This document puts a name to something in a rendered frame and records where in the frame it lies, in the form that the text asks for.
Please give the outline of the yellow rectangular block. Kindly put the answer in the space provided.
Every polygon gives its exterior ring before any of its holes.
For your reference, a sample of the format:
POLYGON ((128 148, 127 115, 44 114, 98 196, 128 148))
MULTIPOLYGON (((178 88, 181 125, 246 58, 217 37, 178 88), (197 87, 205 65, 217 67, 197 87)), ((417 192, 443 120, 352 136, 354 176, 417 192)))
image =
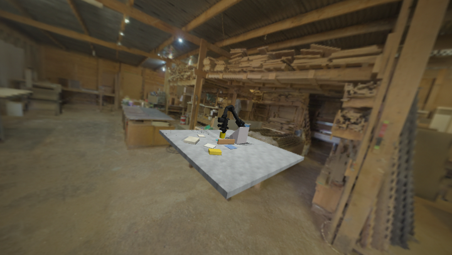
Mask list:
POLYGON ((222 155, 222 152, 220 149, 208 149, 208 153, 210 155, 222 155))

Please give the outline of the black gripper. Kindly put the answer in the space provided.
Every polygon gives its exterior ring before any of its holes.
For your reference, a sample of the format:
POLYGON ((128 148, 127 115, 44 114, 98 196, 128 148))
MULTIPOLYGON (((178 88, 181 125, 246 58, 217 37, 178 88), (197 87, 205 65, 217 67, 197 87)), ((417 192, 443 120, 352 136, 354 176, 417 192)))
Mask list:
POLYGON ((223 126, 219 130, 222 130, 222 133, 225 133, 227 131, 226 129, 229 129, 229 127, 227 127, 227 125, 228 124, 223 123, 223 126))

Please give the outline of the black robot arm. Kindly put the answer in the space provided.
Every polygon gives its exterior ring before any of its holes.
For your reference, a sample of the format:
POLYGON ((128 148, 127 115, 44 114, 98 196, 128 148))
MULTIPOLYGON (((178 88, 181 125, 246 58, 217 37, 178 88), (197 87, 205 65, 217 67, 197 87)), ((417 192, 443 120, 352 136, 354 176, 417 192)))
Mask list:
MULTIPOLYGON (((218 122, 222 122, 222 123, 228 124, 228 120, 230 120, 230 119, 226 118, 227 117, 227 111, 232 112, 232 114, 233 114, 233 116, 235 117, 235 120, 236 120, 235 123, 236 123, 236 125, 238 125, 238 127, 245 127, 245 125, 244 125, 245 122, 242 121, 241 119, 239 119, 238 115, 235 112, 235 108, 234 108, 233 105, 226 106, 223 115, 221 117, 218 117, 218 122)), ((222 128, 222 126, 223 126, 223 124, 218 124, 218 127, 222 128)))

